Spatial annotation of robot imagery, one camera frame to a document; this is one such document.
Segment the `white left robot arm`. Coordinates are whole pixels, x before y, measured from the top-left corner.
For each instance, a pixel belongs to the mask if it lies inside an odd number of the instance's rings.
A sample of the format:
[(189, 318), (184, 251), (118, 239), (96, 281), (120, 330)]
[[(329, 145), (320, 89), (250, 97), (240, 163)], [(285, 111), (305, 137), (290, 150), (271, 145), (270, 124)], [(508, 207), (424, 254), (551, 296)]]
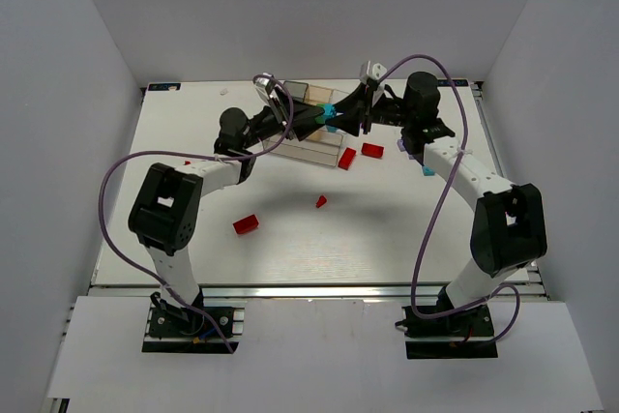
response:
[(202, 292), (189, 259), (200, 200), (211, 192), (246, 181), (255, 163), (248, 149), (282, 133), (284, 122), (269, 105), (251, 118), (240, 108), (229, 108), (220, 117), (214, 151), (230, 157), (230, 162), (194, 162), (177, 168), (154, 163), (148, 169), (128, 227), (151, 255), (157, 275), (165, 281), (162, 298), (168, 304), (179, 296), (193, 307), (203, 307)]

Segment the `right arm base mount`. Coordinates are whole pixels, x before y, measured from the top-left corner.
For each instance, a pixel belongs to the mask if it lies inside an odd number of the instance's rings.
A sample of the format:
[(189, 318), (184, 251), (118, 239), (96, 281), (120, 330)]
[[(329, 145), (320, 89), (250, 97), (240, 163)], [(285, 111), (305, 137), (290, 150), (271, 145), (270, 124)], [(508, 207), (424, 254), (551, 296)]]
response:
[(494, 327), (487, 306), (451, 316), (422, 319), (411, 307), (403, 307), (395, 323), (404, 332), (408, 360), (496, 359)]

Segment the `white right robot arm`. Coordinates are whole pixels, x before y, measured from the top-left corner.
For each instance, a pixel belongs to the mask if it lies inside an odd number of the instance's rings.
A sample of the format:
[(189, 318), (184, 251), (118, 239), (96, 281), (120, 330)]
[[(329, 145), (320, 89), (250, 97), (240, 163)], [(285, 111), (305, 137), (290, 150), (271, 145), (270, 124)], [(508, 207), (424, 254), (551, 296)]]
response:
[(495, 173), (467, 151), (439, 116), (441, 93), (435, 75), (415, 72), (397, 97), (381, 81), (365, 77), (352, 94), (335, 103), (328, 125), (351, 135), (374, 124), (399, 127), (407, 154), (431, 169), (455, 191), (474, 214), (471, 257), (440, 292), (436, 315), (482, 305), (516, 270), (547, 252), (541, 192), (517, 185)]

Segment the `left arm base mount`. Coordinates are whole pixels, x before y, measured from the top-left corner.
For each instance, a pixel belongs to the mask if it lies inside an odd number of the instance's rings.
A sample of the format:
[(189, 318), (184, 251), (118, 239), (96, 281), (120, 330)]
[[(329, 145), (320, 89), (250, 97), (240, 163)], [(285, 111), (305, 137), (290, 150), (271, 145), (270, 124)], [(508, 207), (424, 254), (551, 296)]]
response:
[[(232, 353), (243, 331), (244, 311), (234, 307), (207, 307), (227, 340)], [(159, 354), (230, 354), (215, 325), (204, 315), (177, 308), (159, 292), (150, 296), (141, 351)]]

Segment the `large cyan lego brick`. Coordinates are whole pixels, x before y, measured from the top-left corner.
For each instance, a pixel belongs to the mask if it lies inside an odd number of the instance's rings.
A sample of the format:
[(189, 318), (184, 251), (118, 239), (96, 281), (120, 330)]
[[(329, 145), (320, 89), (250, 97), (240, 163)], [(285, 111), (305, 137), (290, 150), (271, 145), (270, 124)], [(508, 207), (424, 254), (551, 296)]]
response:
[(324, 125), (327, 131), (329, 133), (335, 133), (338, 129), (336, 127), (328, 125), (327, 121), (332, 118), (335, 118), (337, 116), (337, 111), (335, 110), (335, 107), (329, 103), (323, 104), (322, 107), (323, 107), (322, 118), (323, 118), (323, 122), (324, 122)]

